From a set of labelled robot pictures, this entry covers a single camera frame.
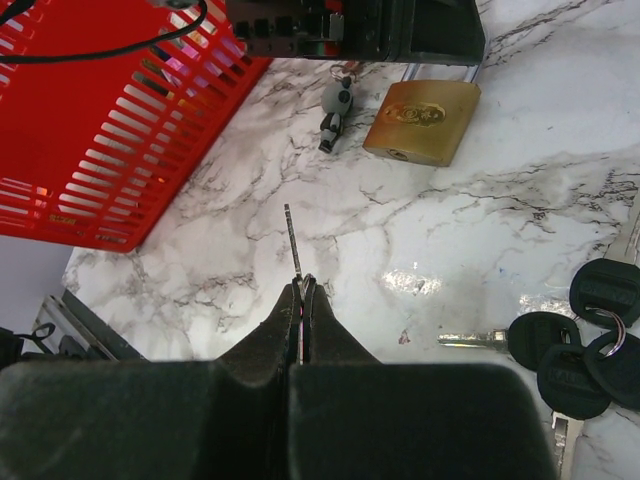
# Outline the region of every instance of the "red stain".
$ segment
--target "red stain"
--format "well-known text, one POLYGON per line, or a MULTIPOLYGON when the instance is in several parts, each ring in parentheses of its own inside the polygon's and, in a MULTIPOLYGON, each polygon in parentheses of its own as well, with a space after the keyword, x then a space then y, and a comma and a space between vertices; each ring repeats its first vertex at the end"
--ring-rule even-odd
POLYGON ((400 338, 398 339, 398 343, 400 345, 406 345, 407 343, 410 343, 411 340, 409 339, 409 332, 407 332, 407 329, 405 328, 402 333, 400 334, 400 338))

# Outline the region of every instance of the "keychain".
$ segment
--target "keychain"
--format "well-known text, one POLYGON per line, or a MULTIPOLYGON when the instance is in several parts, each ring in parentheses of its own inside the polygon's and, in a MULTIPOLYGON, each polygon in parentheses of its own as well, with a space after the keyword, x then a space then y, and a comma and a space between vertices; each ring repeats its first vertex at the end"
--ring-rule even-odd
POLYGON ((331 153, 338 138, 344 132, 344 117, 353 106, 353 92, 351 87, 358 81, 363 64, 360 62, 347 62, 345 64, 332 65, 329 69, 331 76, 336 80, 327 85, 322 92, 322 109, 326 113, 320 124, 320 146, 325 153, 331 153))

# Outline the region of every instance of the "bunch of keys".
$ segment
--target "bunch of keys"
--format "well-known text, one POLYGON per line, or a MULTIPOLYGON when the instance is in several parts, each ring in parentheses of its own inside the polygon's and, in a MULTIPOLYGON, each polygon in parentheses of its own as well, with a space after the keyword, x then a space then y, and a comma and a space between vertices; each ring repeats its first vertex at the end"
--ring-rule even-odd
POLYGON ((336 80, 330 83, 322 92, 322 109, 325 117, 320 124, 320 146, 324 153, 331 153, 338 138, 344 133, 344 117, 353 106, 353 83, 358 81, 364 64, 361 62, 347 62, 332 65, 329 69, 336 80))
POLYGON ((640 379, 636 373, 640 338, 626 331, 640 316, 640 269, 635 265, 640 195, 636 196, 629 215, 629 221, 604 258, 585 264, 570 289, 574 313, 615 331, 596 338, 585 348, 572 319, 551 312, 535 312, 519 317, 508 330, 438 338, 443 345, 506 351, 518 363, 537 371, 540 396, 553 410, 555 455, 561 480, 571 478, 574 450, 585 420, 604 413, 612 401, 640 411, 640 379))

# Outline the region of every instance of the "black key head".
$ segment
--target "black key head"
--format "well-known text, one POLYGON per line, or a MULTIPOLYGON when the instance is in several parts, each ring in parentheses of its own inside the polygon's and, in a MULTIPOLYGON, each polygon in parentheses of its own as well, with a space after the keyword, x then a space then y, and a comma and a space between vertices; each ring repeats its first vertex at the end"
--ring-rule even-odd
POLYGON ((552 312, 531 312, 516 318, 507 341, 513 359, 534 372, 553 345, 582 345, 576 322, 552 312))
POLYGON ((640 410, 640 338, 627 333, 620 350, 603 358, 600 351, 613 345, 617 338, 617 332, 596 338, 586 348, 584 363, 614 402, 629 410, 640 410))
POLYGON ((602 415, 611 397, 591 378, 582 345, 554 345, 538 367, 538 391, 555 412, 587 420, 602 415))
POLYGON ((591 308, 616 313, 627 327, 640 317, 640 268, 598 258, 584 264, 571 282, 571 309, 588 322, 614 329, 616 323, 591 308))

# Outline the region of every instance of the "black metal object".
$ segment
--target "black metal object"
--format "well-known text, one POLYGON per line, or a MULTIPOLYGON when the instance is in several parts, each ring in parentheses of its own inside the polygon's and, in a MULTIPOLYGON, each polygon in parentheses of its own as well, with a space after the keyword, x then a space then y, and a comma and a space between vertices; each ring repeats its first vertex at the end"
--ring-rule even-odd
POLYGON ((235 35, 259 57, 476 65, 475 0, 227 0, 235 35))
POLYGON ((21 480, 555 479, 514 373, 380 365, 314 279, 217 361, 33 361, 0 392, 0 465, 21 480))

